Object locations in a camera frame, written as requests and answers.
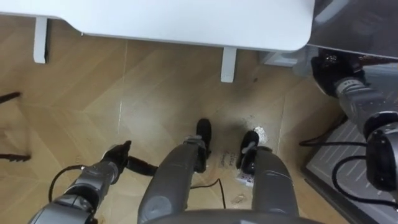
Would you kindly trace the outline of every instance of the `table leg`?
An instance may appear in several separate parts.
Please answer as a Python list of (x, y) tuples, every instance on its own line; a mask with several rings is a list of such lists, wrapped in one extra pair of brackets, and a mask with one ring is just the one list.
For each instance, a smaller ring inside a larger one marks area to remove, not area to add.
[(221, 65), (221, 81), (232, 83), (234, 81), (236, 61), (236, 48), (224, 47), (223, 62)]
[(33, 46), (33, 59), (36, 63), (45, 63), (46, 40), (47, 40), (47, 21), (46, 17), (36, 17), (35, 40)]
[(14, 98), (19, 97), (20, 95), (21, 95), (20, 92), (14, 92), (14, 93), (10, 93), (10, 94), (7, 94), (7, 95), (0, 96), (0, 103), (7, 102), (9, 100), (12, 100)]

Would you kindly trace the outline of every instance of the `black shoe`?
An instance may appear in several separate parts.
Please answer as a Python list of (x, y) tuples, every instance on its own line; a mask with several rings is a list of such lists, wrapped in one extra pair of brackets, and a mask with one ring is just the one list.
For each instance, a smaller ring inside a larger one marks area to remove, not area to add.
[(242, 140), (239, 151), (239, 159), (236, 161), (236, 168), (241, 169), (245, 174), (254, 173), (254, 159), (256, 157), (256, 150), (250, 149), (245, 154), (242, 149), (248, 147), (250, 142), (254, 142), (254, 146), (258, 146), (260, 137), (255, 131), (248, 131)]
[(206, 118), (202, 118), (197, 123), (197, 135), (201, 136), (206, 146), (206, 159), (210, 156), (210, 141), (211, 141), (211, 124)]

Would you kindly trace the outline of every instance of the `black cable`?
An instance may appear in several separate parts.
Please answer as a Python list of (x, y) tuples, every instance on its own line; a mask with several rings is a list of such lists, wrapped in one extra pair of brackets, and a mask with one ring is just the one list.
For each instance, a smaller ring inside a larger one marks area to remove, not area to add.
[(82, 170), (84, 169), (86, 166), (84, 165), (75, 165), (75, 166), (68, 166), (64, 169), (62, 169), (60, 172), (58, 172), (58, 174), (55, 175), (54, 179), (52, 179), (51, 184), (50, 184), (50, 188), (49, 188), (49, 202), (52, 202), (52, 192), (54, 191), (54, 186), (56, 181), (58, 180), (58, 178), (66, 171), (70, 171), (70, 170)]
[(203, 186), (193, 186), (190, 189), (199, 189), (199, 188), (208, 188), (208, 187), (212, 187), (214, 185), (217, 184), (217, 182), (220, 184), (220, 190), (221, 190), (221, 198), (223, 199), (223, 208), (226, 209), (226, 205), (225, 205), (225, 195), (224, 195), (224, 188), (223, 188), (223, 184), (221, 183), (221, 179), (217, 179), (214, 183), (210, 184), (210, 185), (203, 185)]
[(373, 205), (385, 205), (385, 206), (390, 206), (392, 208), (394, 208), (395, 210), (398, 209), (398, 204), (395, 202), (391, 202), (388, 200), (379, 200), (379, 199), (370, 199), (370, 198), (360, 198), (354, 195), (349, 194), (348, 192), (346, 192), (345, 190), (343, 190), (339, 183), (337, 182), (337, 172), (340, 169), (340, 167), (342, 165), (344, 165), (347, 162), (350, 161), (355, 161), (355, 160), (365, 160), (366, 156), (349, 156), (347, 158), (344, 158), (342, 160), (340, 160), (335, 167), (333, 168), (332, 172), (331, 172), (331, 181), (333, 182), (333, 185), (335, 186), (335, 188), (345, 197), (347, 197), (348, 199), (354, 200), (356, 202), (361, 202), (361, 203), (368, 203), (368, 204), (373, 204)]
[(316, 140), (319, 140), (321, 138), (326, 137), (330, 133), (332, 133), (334, 130), (339, 128), (342, 124), (344, 124), (347, 121), (347, 116), (342, 117), (334, 126), (329, 128), (325, 133), (315, 137), (311, 138), (308, 140), (301, 141), (299, 143), (299, 146), (304, 146), (304, 147), (317, 147), (317, 146), (362, 146), (366, 147), (368, 144), (365, 142), (316, 142)]

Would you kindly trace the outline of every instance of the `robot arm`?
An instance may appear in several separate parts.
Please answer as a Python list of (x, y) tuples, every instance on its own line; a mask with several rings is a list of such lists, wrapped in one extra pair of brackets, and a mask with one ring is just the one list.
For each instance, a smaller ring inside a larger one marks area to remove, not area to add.
[(40, 223), (98, 223), (94, 214), (127, 166), (131, 141), (112, 147), (102, 160), (83, 169), (65, 193), (47, 204), (30, 220)]
[(378, 190), (397, 200), (398, 110), (380, 91), (368, 86), (358, 61), (350, 55), (321, 55), (312, 59), (320, 89), (338, 98), (340, 106), (365, 137), (367, 178)]

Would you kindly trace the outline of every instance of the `wooden floor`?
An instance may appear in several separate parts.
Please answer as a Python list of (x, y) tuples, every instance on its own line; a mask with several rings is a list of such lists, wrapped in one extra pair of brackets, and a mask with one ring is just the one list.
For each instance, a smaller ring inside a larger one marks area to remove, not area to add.
[[(25, 163), (0, 161), (2, 223), (26, 223), (47, 203), (60, 169), (92, 164), (113, 144), (130, 139), (130, 155), (159, 164), (194, 134), (200, 118), (213, 124), (213, 153), (193, 184), (220, 177), (226, 206), (250, 208), (251, 188), (235, 180), (234, 160), (243, 134), (262, 126), (294, 179), (301, 216), (346, 222), (299, 170), (309, 149), (297, 143), (324, 131), (340, 112), (311, 79), (258, 65), (256, 52), (239, 50), (234, 83), (221, 83), (221, 48), (81, 37), (61, 21), (51, 23), (49, 62), (39, 65), (32, 58), (33, 27), (32, 19), (0, 16), (0, 93), (23, 92), (0, 105), (0, 152), (32, 155)], [(62, 177), (55, 194), (76, 175)], [(149, 181), (124, 171), (96, 217), (135, 223)], [(222, 208), (219, 188), (192, 191), (188, 208)]]

